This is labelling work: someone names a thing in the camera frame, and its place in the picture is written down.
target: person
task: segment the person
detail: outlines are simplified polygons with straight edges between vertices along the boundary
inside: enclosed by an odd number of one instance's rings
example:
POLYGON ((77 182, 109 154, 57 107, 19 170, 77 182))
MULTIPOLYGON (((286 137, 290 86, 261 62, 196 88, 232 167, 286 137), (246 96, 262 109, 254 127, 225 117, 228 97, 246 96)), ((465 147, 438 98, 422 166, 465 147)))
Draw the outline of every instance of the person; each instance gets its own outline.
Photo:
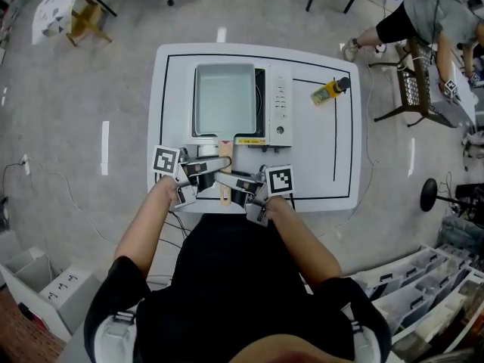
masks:
MULTIPOLYGON (((404 0, 391 15, 343 47, 343 56, 353 62, 361 47, 400 42, 416 37, 423 43, 437 42, 436 65, 440 86, 451 78, 451 48, 463 45, 465 76, 473 75, 473 48, 484 46, 484 24, 464 3, 456 0, 404 0)), ((396 46, 400 57, 410 51, 408 44, 396 46)))
POLYGON ((171 285, 150 292, 146 278, 176 188, 162 177, 116 248, 85 320, 93 363, 100 324, 136 304, 134 361, 348 362, 363 330, 375 342, 371 361, 386 361, 391 338, 383 316, 282 197, 267 203, 268 228, 244 215, 202 216, 171 285))

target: white table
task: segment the white table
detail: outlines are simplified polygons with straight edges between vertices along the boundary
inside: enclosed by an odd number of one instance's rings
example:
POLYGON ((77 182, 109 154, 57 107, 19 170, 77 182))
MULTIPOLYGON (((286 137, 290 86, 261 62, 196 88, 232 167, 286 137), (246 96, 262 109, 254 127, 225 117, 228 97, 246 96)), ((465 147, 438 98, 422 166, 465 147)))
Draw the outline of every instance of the white table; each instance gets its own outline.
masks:
MULTIPOLYGON (((358 68, 344 60, 284 48, 229 43, 162 45, 158 48, 151 86, 147 134, 147 187, 158 179, 151 172, 155 145, 186 144, 194 76, 201 63, 251 63, 256 67, 286 66, 293 78, 293 146, 278 154, 234 146, 233 170, 256 173, 262 164, 292 164, 296 211, 351 209, 358 201, 361 167, 361 98, 358 68), (336 101, 316 107, 313 91, 347 76, 352 88, 336 101)), ((181 211, 244 213, 235 203, 221 206, 219 185, 197 196, 181 211)))

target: power outlet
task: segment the power outlet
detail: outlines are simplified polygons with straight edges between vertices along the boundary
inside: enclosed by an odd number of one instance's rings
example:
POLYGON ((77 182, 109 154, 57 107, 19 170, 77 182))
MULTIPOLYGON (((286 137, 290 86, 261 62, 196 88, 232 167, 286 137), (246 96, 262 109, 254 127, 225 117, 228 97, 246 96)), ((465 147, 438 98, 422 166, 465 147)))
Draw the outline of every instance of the power outlet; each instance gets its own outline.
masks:
POLYGON ((22 164, 23 164, 23 167, 25 169, 25 174, 27 176, 30 175, 30 173, 32 173, 32 171, 30 171, 29 157, 26 154, 24 154, 22 156, 22 164))

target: person's leg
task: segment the person's leg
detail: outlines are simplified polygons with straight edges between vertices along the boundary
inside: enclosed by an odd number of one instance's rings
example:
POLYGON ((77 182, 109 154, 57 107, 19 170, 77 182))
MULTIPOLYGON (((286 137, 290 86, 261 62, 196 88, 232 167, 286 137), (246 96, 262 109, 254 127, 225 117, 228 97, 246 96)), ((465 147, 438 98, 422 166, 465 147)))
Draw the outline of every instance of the person's leg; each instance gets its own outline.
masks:
POLYGON ((353 62, 361 47, 399 42, 416 36, 415 28, 408 18, 403 3, 376 27, 364 31, 357 39, 350 39, 343 47, 343 56, 353 62))

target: gray shirt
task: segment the gray shirt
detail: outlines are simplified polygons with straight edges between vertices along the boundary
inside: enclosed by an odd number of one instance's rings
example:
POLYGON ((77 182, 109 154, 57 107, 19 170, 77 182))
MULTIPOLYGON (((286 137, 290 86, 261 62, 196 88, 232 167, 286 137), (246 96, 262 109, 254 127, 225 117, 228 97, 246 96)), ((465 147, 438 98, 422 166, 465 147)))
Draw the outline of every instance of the gray shirt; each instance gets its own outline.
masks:
POLYGON ((476 29, 479 18, 469 8, 455 0, 404 0, 403 4, 408 18, 417 34, 426 42, 437 43, 439 34, 444 31, 445 37, 456 46, 458 43, 472 47, 476 42, 476 29))

